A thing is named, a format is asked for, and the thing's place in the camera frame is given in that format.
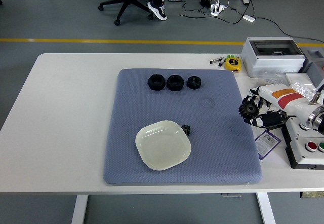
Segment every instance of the sneaker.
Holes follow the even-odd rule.
[[[164,5],[164,3],[162,3],[160,7],[158,7],[153,3],[153,0],[151,0],[147,3],[147,7],[153,14],[155,14],[158,19],[167,19],[167,16],[165,15],[166,6]]]

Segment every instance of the square plate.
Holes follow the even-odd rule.
[[[141,129],[135,144],[143,162],[157,171],[182,163],[191,152],[191,143],[180,125],[168,120]]]

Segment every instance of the yellow tape measure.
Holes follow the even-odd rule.
[[[234,55],[228,55],[225,60],[225,69],[239,72],[241,70],[241,59],[235,58]]]

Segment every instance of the white box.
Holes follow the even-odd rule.
[[[241,53],[250,77],[264,72],[297,73],[305,57],[292,38],[247,38]]]

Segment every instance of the white table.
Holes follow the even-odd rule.
[[[0,193],[186,194],[324,191],[324,171],[295,170],[283,140],[250,185],[112,186],[103,180],[106,138],[124,68],[219,69],[220,54],[42,54],[0,131]],[[242,68],[242,97],[256,86]],[[255,137],[262,129],[253,128]],[[282,139],[280,130],[274,134]]]

